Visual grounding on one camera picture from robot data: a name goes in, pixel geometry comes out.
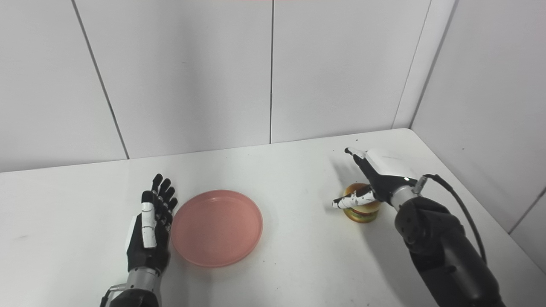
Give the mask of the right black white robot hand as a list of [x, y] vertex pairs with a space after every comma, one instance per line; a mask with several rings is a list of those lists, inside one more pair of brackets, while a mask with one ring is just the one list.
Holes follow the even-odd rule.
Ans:
[[396, 154], [380, 148], [359, 151], [351, 147], [345, 148], [345, 153], [353, 157], [369, 184], [333, 200], [334, 208], [348, 209], [377, 201], [399, 210], [406, 201], [421, 195], [416, 173]]

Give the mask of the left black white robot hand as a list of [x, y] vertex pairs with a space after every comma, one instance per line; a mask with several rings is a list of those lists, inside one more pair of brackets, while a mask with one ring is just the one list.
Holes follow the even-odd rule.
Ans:
[[135, 217], [126, 249], [128, 272], [145, 267], [162, 274], [170, 261], [169, 240], [173, 211], [179, 203], [171, 180], [157, 174], [142, 193], [141, 212]]

